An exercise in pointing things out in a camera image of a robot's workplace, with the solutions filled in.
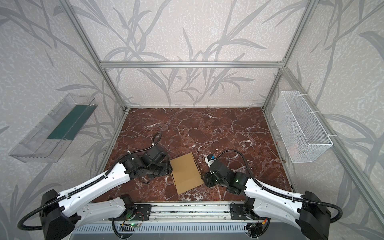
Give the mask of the brown cardboard box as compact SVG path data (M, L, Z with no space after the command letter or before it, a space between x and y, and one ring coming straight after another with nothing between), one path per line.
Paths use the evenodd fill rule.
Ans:
M193 153L170 160L172 178L178 195L201 186L204 182Z

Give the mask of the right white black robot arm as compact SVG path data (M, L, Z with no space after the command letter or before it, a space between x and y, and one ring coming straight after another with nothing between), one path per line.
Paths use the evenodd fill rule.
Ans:
M209 188L222 186L231 194L245 196L243 210L249 219L279 220L300 229L310 240L329 238L331 212L317 204L319 198L315 194L306 192L302 196L257 183L244 173L234 173L213 155L206 156L205 162L209 172L202 175L204 184Z

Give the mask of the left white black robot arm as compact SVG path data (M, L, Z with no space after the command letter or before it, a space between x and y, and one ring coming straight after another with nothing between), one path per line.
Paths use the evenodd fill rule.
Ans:
M109 190L141 177L156 178L169 175L172 167L169 155L161 147L153 146L142 155L129 153L107 171L76 187L57 193L54 190L43 195L42 205L59 200L40 211L40 219L46 240L61 240L74 229L103 219L131 218L137 207L128 196L105 202L93 201Z

